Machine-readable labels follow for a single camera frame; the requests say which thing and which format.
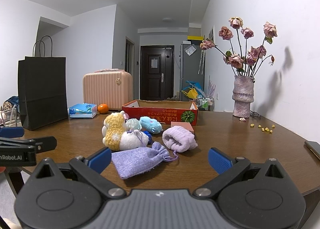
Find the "yellow white alpaca plush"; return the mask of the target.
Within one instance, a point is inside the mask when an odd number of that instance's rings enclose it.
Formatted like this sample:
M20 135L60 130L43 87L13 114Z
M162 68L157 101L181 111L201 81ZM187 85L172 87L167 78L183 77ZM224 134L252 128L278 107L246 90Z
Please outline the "yellow white alpaca plush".
M103 144L115 152L147 146L149 137L140 130L127 131L125 123L124 111L108 115L101 130Z

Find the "purple linen drawstring pouch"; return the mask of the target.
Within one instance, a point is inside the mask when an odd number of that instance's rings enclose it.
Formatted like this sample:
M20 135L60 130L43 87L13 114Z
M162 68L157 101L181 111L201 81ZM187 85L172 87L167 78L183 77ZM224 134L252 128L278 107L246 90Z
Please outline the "purple linen drawstring pouch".
M154 142L151 147L139 147L131 150L112 153L112 162L121 179L146 173L161 162L171 162L178 159L174 151L173 156L159 142Z

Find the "pink beige sponge block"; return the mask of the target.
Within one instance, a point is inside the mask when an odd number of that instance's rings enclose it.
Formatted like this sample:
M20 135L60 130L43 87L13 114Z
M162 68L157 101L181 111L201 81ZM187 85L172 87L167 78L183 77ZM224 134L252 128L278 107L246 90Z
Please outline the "pink beige sponge block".
M193 126L189 122L171 122L171 127L181 126L184 129L194 134Z

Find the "lilac fuzzy cloth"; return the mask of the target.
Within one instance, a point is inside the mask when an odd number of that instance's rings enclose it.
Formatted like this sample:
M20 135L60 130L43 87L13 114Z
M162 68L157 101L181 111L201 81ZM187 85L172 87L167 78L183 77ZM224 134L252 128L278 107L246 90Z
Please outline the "lilac fuzzy cloth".
M168 149L178 153L193 150L198 146L193 133L182 126L166 129L162 134L162 140Z

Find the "light blue furry plush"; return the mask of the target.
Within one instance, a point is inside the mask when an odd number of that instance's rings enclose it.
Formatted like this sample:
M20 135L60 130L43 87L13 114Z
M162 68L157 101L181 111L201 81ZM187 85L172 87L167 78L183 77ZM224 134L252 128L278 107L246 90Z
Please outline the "light blue furry plush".
M163 131L161 123L154 118L142 116L140 117L139 122L142 128L147 130L150 134L159 134Z

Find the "clear plastic bag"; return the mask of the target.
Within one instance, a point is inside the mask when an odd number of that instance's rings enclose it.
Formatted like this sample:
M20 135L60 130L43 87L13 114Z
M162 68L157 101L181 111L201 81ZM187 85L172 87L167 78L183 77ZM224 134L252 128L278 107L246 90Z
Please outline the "clear plastic bag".
M127 131L134 131L134 130L141 130L142 129L142 126L141 126L139 120L136 118L128 119L125 123L125 126L126 126Z

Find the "yellow crumbs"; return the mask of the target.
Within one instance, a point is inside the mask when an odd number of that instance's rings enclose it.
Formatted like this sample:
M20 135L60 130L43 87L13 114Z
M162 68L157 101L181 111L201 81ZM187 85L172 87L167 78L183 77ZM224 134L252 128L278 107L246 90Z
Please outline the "yellow crumbs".
M257 128L259 128L262 132L267 132L267 133L270 133L270 134L273 133L273 129L275 128L275 125L274 125L274 124L271 126L271 128L269 128L269 127L263 127L263 126L260 125L260 124L255 125L254 123L251 123L249 126L250 126L250 128L257 127Z

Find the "black eyeglasses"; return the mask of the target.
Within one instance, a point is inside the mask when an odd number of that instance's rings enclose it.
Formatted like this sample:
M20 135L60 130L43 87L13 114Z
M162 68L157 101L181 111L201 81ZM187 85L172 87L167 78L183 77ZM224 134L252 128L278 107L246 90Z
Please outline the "black eyeglasses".
M250 117L261 119L261 115L256 111L250 111Z

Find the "red cardboard pumpkin box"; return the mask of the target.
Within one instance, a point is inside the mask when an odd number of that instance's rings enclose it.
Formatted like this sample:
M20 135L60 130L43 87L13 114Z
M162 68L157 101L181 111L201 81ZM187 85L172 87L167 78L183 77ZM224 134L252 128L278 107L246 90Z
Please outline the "red cardboard pumpkin box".
M133 100L122 106L130 118L148 116L163 124L189 122L197 124L198 108L192 101L147 101Z

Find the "pink ribbed suitcase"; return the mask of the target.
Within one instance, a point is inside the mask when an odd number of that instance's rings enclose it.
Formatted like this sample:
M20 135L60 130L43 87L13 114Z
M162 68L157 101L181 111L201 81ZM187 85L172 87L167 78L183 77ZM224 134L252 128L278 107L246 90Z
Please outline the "pink ribbed suitcase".
M132 75L122 69L104 69L85 74L82 79L84 103L107 104L119 111L133 100Z

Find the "black phone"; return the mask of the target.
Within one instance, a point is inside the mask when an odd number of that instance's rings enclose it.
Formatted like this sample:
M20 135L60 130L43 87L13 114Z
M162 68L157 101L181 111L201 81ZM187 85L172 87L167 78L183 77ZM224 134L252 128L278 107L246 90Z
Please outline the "black phone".
M320 160L320 144L315 141L305 141L304 144Z

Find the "dried pink roses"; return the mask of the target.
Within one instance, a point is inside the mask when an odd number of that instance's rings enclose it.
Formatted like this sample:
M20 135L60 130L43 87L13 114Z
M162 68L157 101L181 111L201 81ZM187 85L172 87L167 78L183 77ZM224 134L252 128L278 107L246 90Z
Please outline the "dried pink roses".
M240 17L231 17L228 22L229 26L221 27L218 36L229 42L230 50L223 52L215 44L212 37L203 39L200 43L201 57L198 73L203 74L204 72L206 51L214 48L222 54L224 63L231 66L234 75L248 76L254 79L263 62L269 59L269 65L274 64L275 57L272 54L267 55L264 43L272 44L273 39L277 37L277 28L274 24L266 22L263 26L264 39L262 44L258 47L249 47L248 39L254 37L253 30L244 27L244 22Z

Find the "grey refrigerator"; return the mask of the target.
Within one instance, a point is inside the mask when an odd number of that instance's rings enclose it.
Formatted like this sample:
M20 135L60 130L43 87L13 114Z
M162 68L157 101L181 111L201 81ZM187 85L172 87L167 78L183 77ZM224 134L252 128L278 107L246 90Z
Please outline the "grey refrigerator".
M204 88L204 63L201 62L202 54L200 40L188 39L180 46L180 100L188 101L182 91L187 91L191 83Z

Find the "dark front door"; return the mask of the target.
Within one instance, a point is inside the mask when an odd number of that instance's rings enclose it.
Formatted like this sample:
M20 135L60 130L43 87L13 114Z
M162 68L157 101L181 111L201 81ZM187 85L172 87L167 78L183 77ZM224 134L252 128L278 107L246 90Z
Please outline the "dark front door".
M140 48L140 99L159 101L174 96L174 46Z

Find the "yellow box on refrigerator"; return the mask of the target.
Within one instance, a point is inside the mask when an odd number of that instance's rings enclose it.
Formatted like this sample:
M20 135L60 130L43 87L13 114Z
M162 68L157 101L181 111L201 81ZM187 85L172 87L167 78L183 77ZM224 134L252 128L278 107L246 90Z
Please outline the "yellow box on refrigerator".
M192 35L188 35L187 36L188 40L195 40L195 41L202 41L204 38L202 36L192 36Z

